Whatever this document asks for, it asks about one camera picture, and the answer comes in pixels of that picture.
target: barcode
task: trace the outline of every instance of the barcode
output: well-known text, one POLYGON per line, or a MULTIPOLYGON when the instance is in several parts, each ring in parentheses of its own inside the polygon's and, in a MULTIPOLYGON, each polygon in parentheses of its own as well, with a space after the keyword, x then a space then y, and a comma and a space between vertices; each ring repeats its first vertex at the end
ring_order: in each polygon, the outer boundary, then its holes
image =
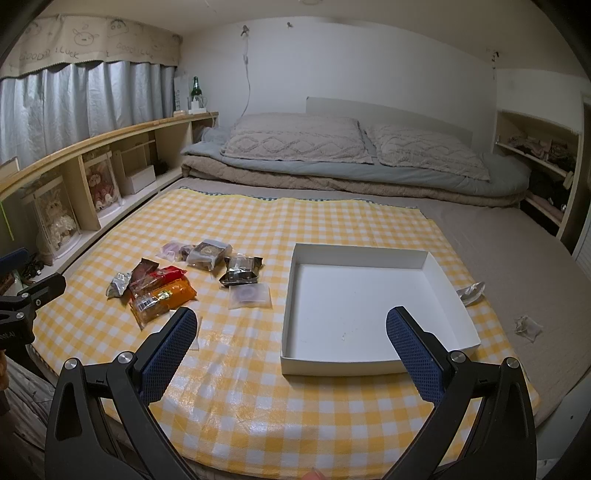
POLYGON ((158 300, 154 297, 147 297, 145 299, 138 299, 135 304, 135 308, 138 312, 143 312, 145 309, 149 309, 150 307, 156 305, 158 300))

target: white pillow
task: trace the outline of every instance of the white pillow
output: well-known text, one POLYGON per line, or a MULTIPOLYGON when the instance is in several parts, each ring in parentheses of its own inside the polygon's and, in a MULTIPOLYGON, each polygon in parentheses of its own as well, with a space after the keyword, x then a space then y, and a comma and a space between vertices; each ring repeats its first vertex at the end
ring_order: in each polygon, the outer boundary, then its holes
POLYGON ((371 125, 367 134, 383 165, 428 168, 476 180, 491 179, 481 157, 451 135, 388 124, 371 125))
POLYGON ((304 113, 244 116, 221 152, 251 160, 372 163, 357 120, 304 113))

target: glass bottle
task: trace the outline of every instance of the glass bottle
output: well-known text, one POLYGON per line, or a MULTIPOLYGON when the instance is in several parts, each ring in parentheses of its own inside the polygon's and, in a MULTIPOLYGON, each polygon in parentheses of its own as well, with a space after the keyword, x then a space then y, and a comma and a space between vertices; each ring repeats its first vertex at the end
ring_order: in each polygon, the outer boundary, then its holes
POLYGON ((193 90, 191 90, 191 108, 195 108, 193 102, 196 102, 199 108, 203 108, 203 92, 201 91, 199 79, 197 77, 193 77, 193 90))

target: beige blanket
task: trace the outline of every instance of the beige blanket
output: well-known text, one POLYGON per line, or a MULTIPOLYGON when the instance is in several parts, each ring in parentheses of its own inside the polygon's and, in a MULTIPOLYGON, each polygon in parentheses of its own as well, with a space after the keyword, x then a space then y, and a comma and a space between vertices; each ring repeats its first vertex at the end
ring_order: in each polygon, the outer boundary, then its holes
POLYGON ((443 200, 481 207, 504 207, 514 205, 525 197, 525 192, 505 197, 477 197, 463 193, 429 187, 376 183, 334 179, 329 177, 296 176, 285 173, 246 170, 226 165, 209 157, 186 155, 183 160, 183 175, 205 178, 208 180, 226 180, 253 187, 297 190, 335 190, 362 195, 380 195, 384 197, 413 197, 443 200))

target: doll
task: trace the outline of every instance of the doll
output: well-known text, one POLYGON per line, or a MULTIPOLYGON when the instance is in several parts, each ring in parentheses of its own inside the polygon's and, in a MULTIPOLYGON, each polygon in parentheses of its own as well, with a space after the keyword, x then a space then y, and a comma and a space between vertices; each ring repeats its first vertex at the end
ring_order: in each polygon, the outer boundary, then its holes
POLYGON ((72 232, 76 230, 76 222, 61 204, 59 191, 51 192, 45 205, 45 214, 49 241, 58 250, 72 239, 72 232))
POLYGON ((94 171, 88 178, 88 186, 90 188, 90 196, 95 204, 96 211, 107 208, 115 199, 113 198, 113 185, 105 182, 102 175, 98 171, 94 171))

